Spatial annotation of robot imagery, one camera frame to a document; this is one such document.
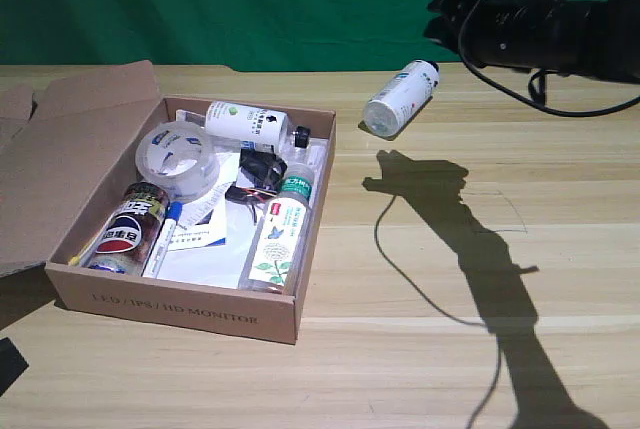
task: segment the green screen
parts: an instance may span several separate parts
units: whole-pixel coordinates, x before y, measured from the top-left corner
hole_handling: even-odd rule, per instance
[[[392,70],[457,60],[424,37],[430,0],[0,0],[0,63]]]

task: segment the wood grain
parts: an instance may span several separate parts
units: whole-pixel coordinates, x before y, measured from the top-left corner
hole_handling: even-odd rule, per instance
[[[0,66],[0,90],[86,69]],[[156,70],[165,94],[337,111],[299,342],[67,312],[41,274],[9,278],[1,334],[30,368],[0,399],[1,428],[640,427],[639,108],[548,116],[443,64],[387,141],[358,124],[388,72]],[[568,110],[638,92],[551,89]]]

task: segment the tape roll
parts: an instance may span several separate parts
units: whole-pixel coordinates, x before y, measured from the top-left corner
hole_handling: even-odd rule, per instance
[[[172,201],[204,195],[218,179],[210,136],[192,122],[167,122],[149,132],[136,150],[142,177],[167,191]]]

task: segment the cardboard box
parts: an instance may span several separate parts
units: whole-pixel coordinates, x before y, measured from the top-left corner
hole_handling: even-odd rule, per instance
[[[47,275],[71,310],[295,343],[333,161],[333,112],[261,105],[289,113],[314,137],[329,141],[293,295],[66,265],[138,180],[134,154],[142,137],[172,120],[177,109],[204,114],[210,102],[160,96],[147,61],[51,83],[31,121],[23,121],[0,155],[0,271],[46,262]]]

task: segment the black camera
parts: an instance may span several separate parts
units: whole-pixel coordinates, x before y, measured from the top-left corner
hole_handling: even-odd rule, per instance
[[[640,83],[640,0],[432,0],[428,10],[439,16],[425,37],[467,67]]]

